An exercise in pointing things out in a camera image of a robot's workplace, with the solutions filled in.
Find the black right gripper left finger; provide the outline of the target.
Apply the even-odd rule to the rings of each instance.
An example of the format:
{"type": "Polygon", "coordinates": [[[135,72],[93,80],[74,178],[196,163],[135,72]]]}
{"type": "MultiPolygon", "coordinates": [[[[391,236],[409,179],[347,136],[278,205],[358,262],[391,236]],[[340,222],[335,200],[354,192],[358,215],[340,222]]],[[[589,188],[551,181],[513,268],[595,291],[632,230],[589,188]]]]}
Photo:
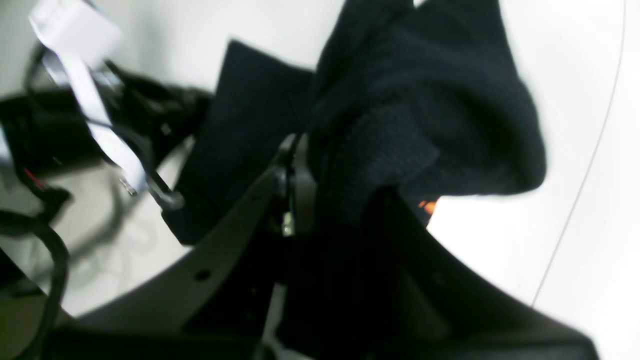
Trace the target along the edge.
{"type": "Polygon", "coordinates": [[[307,135],[266,170],[188,254],[55,331],[57,360],[274,360],[263,341],[287,239],[314,227],[307,135]]]}

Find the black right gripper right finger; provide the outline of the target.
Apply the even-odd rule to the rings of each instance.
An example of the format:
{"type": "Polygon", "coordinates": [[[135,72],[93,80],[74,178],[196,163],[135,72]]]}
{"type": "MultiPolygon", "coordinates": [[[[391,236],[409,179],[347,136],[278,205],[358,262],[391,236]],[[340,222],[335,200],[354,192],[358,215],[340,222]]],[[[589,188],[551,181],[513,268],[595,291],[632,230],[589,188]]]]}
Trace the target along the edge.
{"type": "Polygon", "coordinates": [[[364,216],[373,282],[370,360],[596,360],[583,333],[462,264],[393,189],[364,216]]]}

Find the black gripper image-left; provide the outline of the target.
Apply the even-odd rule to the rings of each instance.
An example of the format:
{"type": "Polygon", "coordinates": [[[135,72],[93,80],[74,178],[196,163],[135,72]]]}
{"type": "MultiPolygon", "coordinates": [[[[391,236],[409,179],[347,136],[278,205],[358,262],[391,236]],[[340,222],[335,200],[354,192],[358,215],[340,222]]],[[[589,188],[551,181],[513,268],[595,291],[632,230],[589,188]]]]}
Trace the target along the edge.
{"type": "Polygon", "coordinates": [[[174,148],[197,134],[214,93],[161,83],[115,64],[106,69],[119,81],[114,91],[100,90],[112,129],[146,169],[156,170],[174,148]]]}

